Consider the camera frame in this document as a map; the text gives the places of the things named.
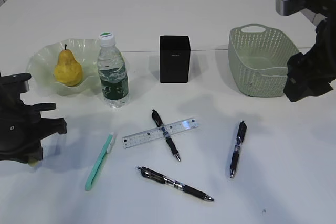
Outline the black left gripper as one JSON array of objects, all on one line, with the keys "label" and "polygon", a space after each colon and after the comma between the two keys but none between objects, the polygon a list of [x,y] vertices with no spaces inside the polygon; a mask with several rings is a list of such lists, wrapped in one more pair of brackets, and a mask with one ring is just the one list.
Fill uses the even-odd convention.
[{"label": "black left gripper", "polygon": [[1,76],[1,160],[31,164],[43,159],[41,141],[67,133],[64,118],[43,118],[55,103],[27,105],[20,95],[29,91],[30,73]]}]

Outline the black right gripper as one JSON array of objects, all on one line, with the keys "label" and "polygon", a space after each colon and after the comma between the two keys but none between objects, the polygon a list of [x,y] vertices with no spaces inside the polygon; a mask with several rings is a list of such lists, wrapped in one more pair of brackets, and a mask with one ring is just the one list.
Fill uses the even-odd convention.
[{"label": "black right gripper", "polygon": [[333,90],[335,80],[335,18],[326,18],[316,27],[316,42],[305,54],[287,61],[284,94],[291,102],[318,97]]}]

